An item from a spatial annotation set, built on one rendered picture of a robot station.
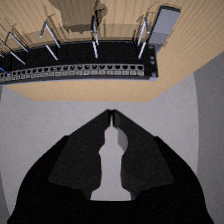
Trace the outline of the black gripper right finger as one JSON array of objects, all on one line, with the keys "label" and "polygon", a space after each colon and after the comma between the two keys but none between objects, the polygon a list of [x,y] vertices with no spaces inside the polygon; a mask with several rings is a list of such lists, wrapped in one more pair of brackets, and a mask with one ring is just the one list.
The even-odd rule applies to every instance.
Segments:
[{"label": "black gripper right finger", "polygon": [[124,151],[121,185],[130,192],[131,200],[148,189],[152,199],[177,202],[194,212],[202,224],[214,224],[199,180],[174,150],[117,109],[112,110],[112,123],[118,130],[118,145]]}]

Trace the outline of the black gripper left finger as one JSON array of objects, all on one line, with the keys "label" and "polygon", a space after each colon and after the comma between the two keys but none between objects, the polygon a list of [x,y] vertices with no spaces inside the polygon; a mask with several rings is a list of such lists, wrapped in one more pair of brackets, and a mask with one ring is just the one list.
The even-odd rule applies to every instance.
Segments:
[{"label": "black gripper left finger", "polygon": [[34,206],[52,199],[70,198],[80,189],[87,200],[101,185],[99,150],[105,144],[112,110],[107,109],[82,127],[62,137],[43,154],[25,175],[16,205],[7,224],[18,224]]}]

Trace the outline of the grey network port rack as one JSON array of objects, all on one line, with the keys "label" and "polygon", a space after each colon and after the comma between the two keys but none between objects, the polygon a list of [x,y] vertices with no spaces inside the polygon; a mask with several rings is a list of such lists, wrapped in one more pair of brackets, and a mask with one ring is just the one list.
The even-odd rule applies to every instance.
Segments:
[{"label": "grey network port rack", "polygon": [[[0,66],[6,69],[0,69],[0,86],[82,80],[155,82],[159,78],[156,56],[180,14],[174,7],[161,6],[151,33],[147,17],[144,18],[138,42],[98,41],[94,15],[90,31],[94,27],[96,41],[58,43],[45,21],[39,37],[46,25],[56,44],[26,49],[9,31],[3,46],[10,34],[25,50],[0,53]],[[147,42],[140,42],[145,24],[150,36]]]}]

